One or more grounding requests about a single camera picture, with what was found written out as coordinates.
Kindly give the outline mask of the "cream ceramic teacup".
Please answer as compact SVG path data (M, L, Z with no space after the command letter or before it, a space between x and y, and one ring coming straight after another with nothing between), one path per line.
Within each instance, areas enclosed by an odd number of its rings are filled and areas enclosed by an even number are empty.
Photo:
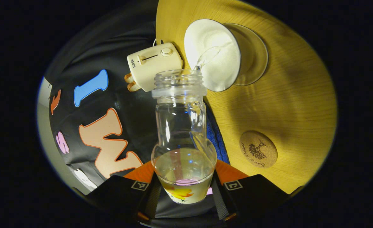
M241 51L232 24L198 19L186 29L185 60L191 69L200 65L204 86L221 92L235 85L241 68Z

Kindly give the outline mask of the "blue folded towel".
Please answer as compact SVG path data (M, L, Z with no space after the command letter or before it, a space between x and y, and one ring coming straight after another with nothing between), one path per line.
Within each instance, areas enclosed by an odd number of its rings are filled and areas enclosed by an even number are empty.
M206 107L206 114L207 114L207 137L209 139L209 141L211 141L211 143L213 144L213 146L215 147L215 150L216 150L216 154L217 154L217 159L227 163L227 164L231 164L230 163L230 160L229 160L229 157L228 157L228 153L227 153L227 150L226 150L226 146L225 146L225 143L224 143L224 140L223 140L223 137L222 137L222 134L221 134L221 131L220 131L220 128L218 126L218 123L215 119L215 116L208 104L208 101L206 99L206 97L204 97L203 99L204 101L204 104L205 104L205 107Z

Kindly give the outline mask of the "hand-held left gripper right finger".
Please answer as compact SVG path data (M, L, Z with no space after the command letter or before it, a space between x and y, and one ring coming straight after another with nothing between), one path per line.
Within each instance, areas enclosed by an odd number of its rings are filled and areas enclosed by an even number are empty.
M211 181L218 218L223 222L257 219L295 196L301 188L288 194L264 176L246 175L217 160Z

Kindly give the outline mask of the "round cork coaster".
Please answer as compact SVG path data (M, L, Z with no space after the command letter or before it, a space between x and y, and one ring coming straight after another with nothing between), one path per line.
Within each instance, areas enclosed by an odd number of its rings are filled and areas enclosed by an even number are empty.
M239 139L240 150L244 157L255 167L270 168L278 158L275 144L265 134L246 131Z

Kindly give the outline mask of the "black backdrop cloth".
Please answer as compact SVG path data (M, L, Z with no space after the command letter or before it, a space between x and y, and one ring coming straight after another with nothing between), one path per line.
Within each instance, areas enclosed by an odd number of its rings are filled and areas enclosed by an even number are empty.
M110 175L150 160L156 100L130 92L127 56L152 47L159 0L130 0L78 32L47 68L37 125L44 153L63 182L88 195Z

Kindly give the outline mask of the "cream toaster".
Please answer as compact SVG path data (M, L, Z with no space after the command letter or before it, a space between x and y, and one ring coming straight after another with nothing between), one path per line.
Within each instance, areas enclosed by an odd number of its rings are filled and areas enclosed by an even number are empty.
M177 70L183 60L172 43L163 43L127 56L127 63L134 81L149 92L155 88L155 75L162 71Z

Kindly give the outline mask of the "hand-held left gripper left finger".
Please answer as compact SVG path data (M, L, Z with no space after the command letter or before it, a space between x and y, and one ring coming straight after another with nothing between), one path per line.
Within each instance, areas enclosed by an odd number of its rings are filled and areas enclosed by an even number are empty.
M160 193L161 184L149 161L125 176L111 176L85 199L121 221L151 222Z

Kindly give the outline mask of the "cream ceramic saucer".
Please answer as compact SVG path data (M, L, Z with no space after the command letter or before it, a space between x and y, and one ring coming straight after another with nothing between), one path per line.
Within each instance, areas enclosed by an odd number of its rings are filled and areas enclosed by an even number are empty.
M249 28L232 24L241 51L240 73L235 85L247 86L258 81L266 72L269 53L263 39Z

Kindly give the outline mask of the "clear plastic water bottle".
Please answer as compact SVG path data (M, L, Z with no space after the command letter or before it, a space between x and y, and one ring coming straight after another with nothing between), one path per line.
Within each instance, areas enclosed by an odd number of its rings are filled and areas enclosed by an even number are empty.
M151 94L157 101L158 142L151 164L172 201L181 205L201 202L218 160L207 136L203 76L195 70L168 70L157 73L154 84Z

